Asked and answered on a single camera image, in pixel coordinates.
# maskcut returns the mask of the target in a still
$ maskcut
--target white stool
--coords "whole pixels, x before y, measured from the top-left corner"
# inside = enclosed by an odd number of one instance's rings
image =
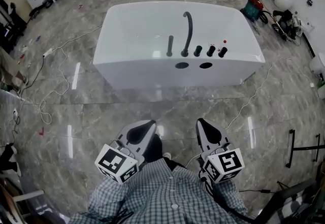
[[[316,54],[316,56],[309,63],[309,68],[312,71],[312,73],[316,75],[325,72],[325,54],[323,53]]]

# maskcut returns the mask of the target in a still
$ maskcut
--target vacuum cleaner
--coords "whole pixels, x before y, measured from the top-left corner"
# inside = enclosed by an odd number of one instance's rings
[[[248,0],[246,6],[240,10],[249,20],[255,22],[258,19],[265,24],[269,22],[265,13],[272,16],[268,11],[263,11],[263,3],[260,0]]]

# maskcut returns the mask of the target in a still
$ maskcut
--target drain hole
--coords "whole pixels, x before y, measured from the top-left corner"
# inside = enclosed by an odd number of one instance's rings
[[[212,66],[212,63],[210,63],[210,62],[205,62],[205,63],[203,63],[203,64],[200,65],[200,68],[201,68],[201,69],[208,69],[208,68],[210,68],[211,66]]]
[[[184,69],[188,67],[188,63],[187,62],[180,62],[178,64],[175,65],[176,68],[178,69]]]

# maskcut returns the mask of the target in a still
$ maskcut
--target black knob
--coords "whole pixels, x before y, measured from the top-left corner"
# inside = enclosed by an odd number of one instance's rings
[[[214,51],[215,51],[215,47],[213,45],[211,45],[210,48],[209,48],[209,50],[208,50],[208,52],[207,52],[207,55],[209,57],[212,57]]]
[[[188,57],[188,50],[182,50],[182,52],[181,52],[181,55],[183,56],[183,57]]]
[[[194,51],[194,56],[195,56],[195,57],[199,57],[201,51],[202,51],[202,46],[197,45],[197,48],[196,48],[195,51]]]
[[[225,53],[228,51],[228,49],[227,48],[225,48],[225,47],[223,47],[222,49],[221,49],[221,51],[219,51],[219,57],[220,58],[223,58],[224,57],[224,55],[225,55]]]

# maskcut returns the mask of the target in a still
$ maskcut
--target fiducial marker cube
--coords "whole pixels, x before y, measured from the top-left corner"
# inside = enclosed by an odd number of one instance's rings
[[[210,155],[203,165],[203,169],[215,183],[234,178],[244,167],[239,148]]]
[[[102,174],[118,183],[125,183],[139,171],[138,161],[105,144],[95,165]]]

